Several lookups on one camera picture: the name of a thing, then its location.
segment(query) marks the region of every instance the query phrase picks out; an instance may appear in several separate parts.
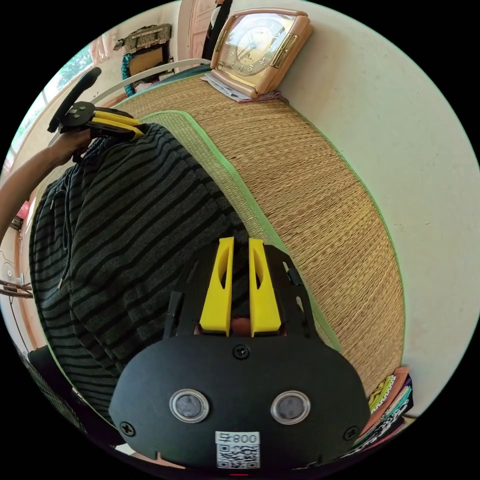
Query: paper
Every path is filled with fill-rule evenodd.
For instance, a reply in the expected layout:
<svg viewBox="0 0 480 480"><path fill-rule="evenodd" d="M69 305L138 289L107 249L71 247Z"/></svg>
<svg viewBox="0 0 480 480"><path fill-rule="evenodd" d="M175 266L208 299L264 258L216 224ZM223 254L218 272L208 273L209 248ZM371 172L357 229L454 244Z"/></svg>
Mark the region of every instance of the paper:
<svg viewBox="0 0 480 480"><path fill-rule="evenodd" d="M205 76L203 76L201 79L205 82L208 82L215 90L217 90L221 94L225 95L229 99L235 100L235 102L238 103L258 102L261 100L271 100L280 97L279 91L273 91L271 93L266 93L265 95L260 95L258 98L250 98L249 96L244 95L243 93L240 93L239 91L225 85L220 80L215 78L211 73L206 73Z"/></svg>

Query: pink door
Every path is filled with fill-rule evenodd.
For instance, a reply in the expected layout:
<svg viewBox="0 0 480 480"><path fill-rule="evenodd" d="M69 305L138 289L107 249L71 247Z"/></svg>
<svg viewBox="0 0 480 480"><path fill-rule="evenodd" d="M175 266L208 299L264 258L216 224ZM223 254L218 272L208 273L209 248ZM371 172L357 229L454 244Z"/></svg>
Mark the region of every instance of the pink door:
<svg viewBox="0 0 480 480"><path fill-rule="evenodd" d="M189 54L191 59L202 58L210 18L216 6L215 0L193 0L189 33Z"/></svg>

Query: label sticker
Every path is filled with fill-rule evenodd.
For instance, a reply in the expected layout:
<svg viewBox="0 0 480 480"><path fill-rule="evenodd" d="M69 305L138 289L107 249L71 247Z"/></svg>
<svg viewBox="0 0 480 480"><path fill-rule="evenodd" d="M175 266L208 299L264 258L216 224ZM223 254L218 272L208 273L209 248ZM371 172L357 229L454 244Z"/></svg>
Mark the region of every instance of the label sticker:
<svg viewBox="0 0 480 480"><path fill-rule="evenodd" d="M260 468L260 432L216 431L215 443L219 469Z"/></svg>

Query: blue rope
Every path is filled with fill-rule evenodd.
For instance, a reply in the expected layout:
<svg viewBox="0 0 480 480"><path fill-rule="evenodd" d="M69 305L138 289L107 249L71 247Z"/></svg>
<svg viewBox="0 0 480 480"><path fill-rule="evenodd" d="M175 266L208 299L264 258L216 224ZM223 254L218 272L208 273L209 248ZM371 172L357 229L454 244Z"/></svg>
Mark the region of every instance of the blue rope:
<svg viewBox="0 0 480 480"><path fill-rule="evenodd" d="M127 53L123 56L123 60L121 61L121 77L123 80L129 79L130 75L130 60L134 57L132 53ZM129 83L125 86L125 92L127 97L131 97L135 95L135 89L132 83Z"/></svg>

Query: stacked papers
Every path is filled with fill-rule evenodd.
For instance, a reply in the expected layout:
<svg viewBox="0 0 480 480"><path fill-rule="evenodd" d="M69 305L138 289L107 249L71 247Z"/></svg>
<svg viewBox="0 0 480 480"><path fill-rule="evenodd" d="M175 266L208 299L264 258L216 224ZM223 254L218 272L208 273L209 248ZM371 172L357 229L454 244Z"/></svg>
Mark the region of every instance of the stacked papers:
<svg viewBox="0 0 480 480"><path fill-rule="evenodd" d="M235 100L239 104L245 102L259 102L262 100L271 100L280 97L279 91L273 91L271 93L265 93L265 95L260 95L258 98L250 98L249 96L240 93L239 91L230 88L229 86L222 83L218 78L215 78L211 73L206 73L202 78L205 82L208 82L215 90L225 95L229 99Z"/></svg>
<svg viewBox="0 0 480 480"><path fill-rule="evenodd" d="M369 399L370 420L353 448L344 457L371 449L399 433L405 426L405 413L413 407L412 379L408 367L389 375Z"/></svg>

